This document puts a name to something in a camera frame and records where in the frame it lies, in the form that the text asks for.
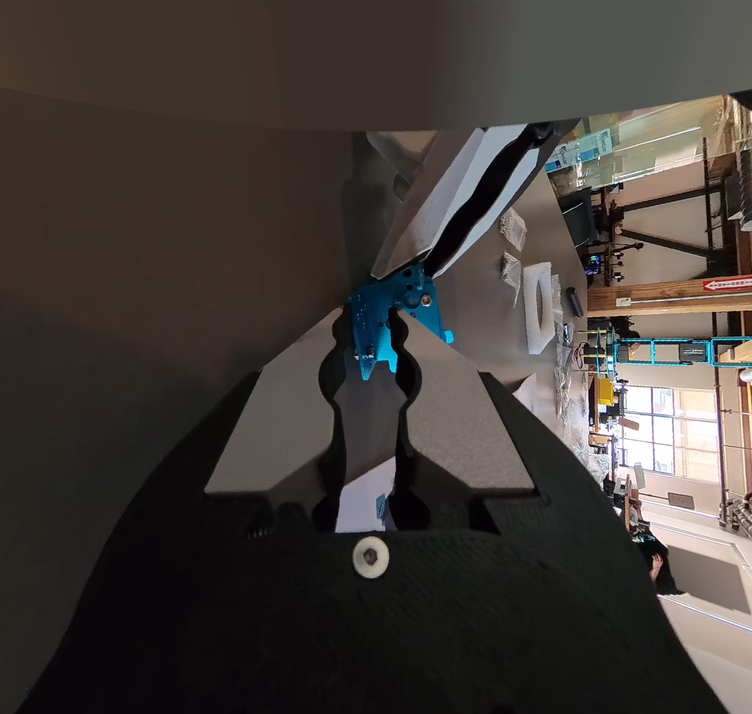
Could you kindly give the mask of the wooden beam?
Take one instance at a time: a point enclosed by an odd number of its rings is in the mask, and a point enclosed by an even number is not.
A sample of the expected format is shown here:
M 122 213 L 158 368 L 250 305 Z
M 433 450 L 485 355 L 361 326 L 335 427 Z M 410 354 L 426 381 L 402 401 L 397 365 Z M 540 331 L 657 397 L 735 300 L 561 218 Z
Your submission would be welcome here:
M 590 288 L 587 292 L 587 316 L 750 312 L 751 292 L 704 292 L 703 280 Z

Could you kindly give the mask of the blue metal bracket assembly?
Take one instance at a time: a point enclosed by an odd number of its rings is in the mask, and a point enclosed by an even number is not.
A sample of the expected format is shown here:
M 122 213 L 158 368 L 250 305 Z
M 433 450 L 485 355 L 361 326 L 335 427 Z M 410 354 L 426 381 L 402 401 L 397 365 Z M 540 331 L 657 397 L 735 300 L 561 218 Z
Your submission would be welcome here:
M 436 285 L 422 263 L 402 268 L 391 277 L 371 283 L 354 292 L 351 307 L 354 356 L 363 381 L 368 381 L 378 362 L 397 369 L 388 317 L 390 309 L 402 310 L 431 333 L 450 345 L 454 334 L 444 328 L 437 302 Z

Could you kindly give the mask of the dark desk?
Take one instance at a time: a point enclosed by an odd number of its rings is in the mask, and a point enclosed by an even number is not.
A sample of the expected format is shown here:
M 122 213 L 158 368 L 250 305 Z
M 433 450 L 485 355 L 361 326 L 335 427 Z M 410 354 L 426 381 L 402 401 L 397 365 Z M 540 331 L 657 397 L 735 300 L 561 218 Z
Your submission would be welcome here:
M 364 132 L 2 89 L 2 712 L 164 456 L 368 278 L 395 175 Z

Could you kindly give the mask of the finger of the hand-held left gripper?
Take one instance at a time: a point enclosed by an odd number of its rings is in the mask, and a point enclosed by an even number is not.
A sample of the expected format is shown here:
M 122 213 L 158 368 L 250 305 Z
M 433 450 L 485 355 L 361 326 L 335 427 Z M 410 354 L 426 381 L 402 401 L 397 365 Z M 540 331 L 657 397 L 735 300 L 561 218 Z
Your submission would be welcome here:
M 386 279 L 428 254 L 494 158 L 523 130 L 523 125 L 510 125 L 487 130 L 371 132 L 371 144 L 404 178 L 410 178 L 371 276 Z
M 446 272 L 522 195 L 546 163 L 553 143 L 523 151 L 514 133 L 482 168 L 477 182 L 450 215 L 437 243 L 424 259 L 428 276 Z

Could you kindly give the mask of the white foam block with hole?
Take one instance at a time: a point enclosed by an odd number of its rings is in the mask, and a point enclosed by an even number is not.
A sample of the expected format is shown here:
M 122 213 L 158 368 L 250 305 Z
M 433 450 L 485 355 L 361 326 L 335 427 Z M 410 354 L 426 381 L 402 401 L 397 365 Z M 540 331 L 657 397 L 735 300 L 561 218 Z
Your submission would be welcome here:
M 540 355 L 555 337 L 563 336 L 561 283 L 551 262 L 522 269 L 522 299 L 528 350 Z

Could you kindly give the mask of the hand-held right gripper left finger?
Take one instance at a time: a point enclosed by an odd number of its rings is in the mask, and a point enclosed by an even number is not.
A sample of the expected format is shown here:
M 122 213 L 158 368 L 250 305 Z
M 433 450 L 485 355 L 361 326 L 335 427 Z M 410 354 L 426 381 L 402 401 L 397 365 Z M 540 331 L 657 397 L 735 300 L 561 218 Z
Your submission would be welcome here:
M 338 307 L 260 371 L 204 487 L 212 498 L 298 503 L 338 516 L 346 475 L 342 411 L 348 307 Z

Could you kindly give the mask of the assembly instruction manual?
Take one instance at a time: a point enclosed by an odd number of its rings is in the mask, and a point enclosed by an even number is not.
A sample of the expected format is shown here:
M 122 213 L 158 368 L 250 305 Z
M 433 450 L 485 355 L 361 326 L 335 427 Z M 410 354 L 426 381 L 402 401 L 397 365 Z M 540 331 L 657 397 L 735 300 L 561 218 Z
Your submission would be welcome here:
M 398 415 L 405 396 L 389 371 L 375 380 L 348 378 L 336 397 L 343 418 L 347 452 L 336 530 L 383 531 L 386 500 L 396 474 Z

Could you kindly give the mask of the blue metal frame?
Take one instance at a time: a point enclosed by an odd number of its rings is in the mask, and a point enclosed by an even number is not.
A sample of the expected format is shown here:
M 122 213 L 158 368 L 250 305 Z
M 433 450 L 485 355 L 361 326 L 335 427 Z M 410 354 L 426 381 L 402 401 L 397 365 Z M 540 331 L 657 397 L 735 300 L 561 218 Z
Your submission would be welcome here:
M 706 339 L 674 337 L 623 339 L 613 328 L 584 332 L 591 362 L 585 366 L 598 377 L 615 379 L 621 368 L 688 368 L 746 370 L 751 367 L 749 336 L 713 336 Z

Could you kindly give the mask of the dark wooden trestle table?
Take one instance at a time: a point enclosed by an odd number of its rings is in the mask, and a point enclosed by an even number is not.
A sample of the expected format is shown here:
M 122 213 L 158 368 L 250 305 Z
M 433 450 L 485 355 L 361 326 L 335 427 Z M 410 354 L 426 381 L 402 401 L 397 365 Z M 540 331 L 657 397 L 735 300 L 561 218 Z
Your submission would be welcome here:
M 736 271 L 736 245 L 727 221 L 724 183 L 733 155 L 710 154 L 701 137 L 689 162 L 661 164 L 658 171 L 620 184 L 605 196 L 606 252 L 598 287 L 682 281 Z

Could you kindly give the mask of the black office chair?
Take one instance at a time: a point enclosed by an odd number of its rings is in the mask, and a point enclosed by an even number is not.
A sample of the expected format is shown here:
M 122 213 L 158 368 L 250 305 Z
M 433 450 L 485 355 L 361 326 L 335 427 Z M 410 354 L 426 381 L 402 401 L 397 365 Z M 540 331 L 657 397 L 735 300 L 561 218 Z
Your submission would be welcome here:
M 559 210 L 575 247 L 588 245 L 598 238 L 589 186 L 558 199 Z

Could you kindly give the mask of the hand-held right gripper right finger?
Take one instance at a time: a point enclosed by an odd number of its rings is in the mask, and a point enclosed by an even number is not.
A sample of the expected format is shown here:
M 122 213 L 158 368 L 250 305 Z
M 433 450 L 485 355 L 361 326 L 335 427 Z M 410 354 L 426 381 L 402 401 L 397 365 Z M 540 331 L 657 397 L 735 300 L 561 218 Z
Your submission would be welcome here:
M 404 395 L 390 495 L 395 515 L 436 515 L 443 504 L 536 493 L 480 371 L 418 320 L 389 311 Z

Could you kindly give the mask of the pile of clear plastic bags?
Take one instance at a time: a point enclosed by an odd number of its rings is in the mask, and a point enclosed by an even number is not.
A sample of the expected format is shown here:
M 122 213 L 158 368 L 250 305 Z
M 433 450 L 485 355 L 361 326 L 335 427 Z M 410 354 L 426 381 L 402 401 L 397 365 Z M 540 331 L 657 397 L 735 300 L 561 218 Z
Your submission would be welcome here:
M 560 437 L 574 453 L 578 462 L 599 483 L 607 477 L 611 465 L 603 446 L 590 444 L 589 375 L 584 366 L 580 348 L 575 345 L 574 327 L 569 323 L 556 323 L 556 364 L 553 370 L 553 388 L 556 416 L 561 427 Z

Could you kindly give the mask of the stack of cardboard boxes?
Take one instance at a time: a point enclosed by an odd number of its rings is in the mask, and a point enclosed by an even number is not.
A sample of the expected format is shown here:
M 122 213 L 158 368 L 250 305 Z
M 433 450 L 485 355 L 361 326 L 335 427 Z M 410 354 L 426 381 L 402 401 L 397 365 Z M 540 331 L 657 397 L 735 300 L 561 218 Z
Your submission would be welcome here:
M 750 149 L 750 97 L 731 95 L 582 118 L 544 169 L 558 197 Z

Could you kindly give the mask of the small plastic bag of screws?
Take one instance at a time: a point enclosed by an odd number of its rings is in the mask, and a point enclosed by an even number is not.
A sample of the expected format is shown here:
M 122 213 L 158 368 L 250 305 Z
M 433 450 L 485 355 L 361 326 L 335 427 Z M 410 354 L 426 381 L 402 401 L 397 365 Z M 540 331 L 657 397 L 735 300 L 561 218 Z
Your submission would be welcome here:
M 527 227 L 524 219 L 510 207 L 499 219 L 500 232 L 506 240 L 519 252 L 523 251 Z
M 512 308 L 515 308 L 522 287 L 522 265 L 517 257 L 506 250 L 501 260 L 500 276 L 513 291 Z

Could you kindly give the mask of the large paned window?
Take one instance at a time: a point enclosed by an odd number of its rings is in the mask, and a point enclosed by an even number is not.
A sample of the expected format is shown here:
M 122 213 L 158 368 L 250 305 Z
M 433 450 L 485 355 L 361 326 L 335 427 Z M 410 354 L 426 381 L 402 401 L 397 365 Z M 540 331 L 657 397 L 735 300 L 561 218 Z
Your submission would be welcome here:
M 718 405 L 710 390 L 634 386 L 625 395 L 616 459 L 646 472 L 719 484 Z

